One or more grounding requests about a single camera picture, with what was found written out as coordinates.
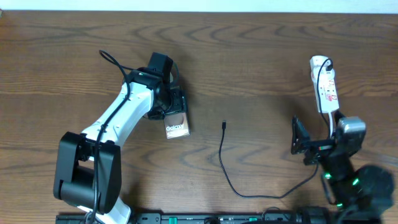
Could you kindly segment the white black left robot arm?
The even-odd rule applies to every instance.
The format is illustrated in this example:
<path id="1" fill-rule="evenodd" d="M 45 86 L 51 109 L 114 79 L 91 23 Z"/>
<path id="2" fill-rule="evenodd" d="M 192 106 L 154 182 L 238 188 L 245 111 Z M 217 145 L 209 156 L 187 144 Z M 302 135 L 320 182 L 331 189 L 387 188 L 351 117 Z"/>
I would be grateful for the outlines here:
<path id="1" fill-rule="evenodd" d="M 53 195 L 79 208 L 82 215 L 57 215 L 57 223 L 128 223 L 131 208 L 120 198 L 121 149 L 143 117 L 162 120 L 187 110 L 183 90 L 172 77 L 174 61 L 154 52 L 145 67 L 117 66 L 121 91 L 108 109 L 81 133 L 65 133 L 58 145 Z"/>

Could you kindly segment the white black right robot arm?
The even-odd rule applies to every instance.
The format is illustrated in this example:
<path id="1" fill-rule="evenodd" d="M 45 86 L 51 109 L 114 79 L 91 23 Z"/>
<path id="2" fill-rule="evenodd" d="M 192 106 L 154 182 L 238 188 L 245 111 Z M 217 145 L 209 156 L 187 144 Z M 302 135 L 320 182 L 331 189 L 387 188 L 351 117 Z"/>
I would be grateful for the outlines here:
<path id="1" fill-rule="evenodd" d="M 362 148 L 366 123 L 357 116 L 336 112 L 331 137 L 313 141 L 302 122 L 292 118 L 292 154 L 303 154 L 306 166 L 320 165 L 322 184 L 336 212 L 324 210 L 318 223 L 380 223 L 381 215 L 394 204 L 394 176 L 383 167 L 355 169 L 350 158 Z"/>

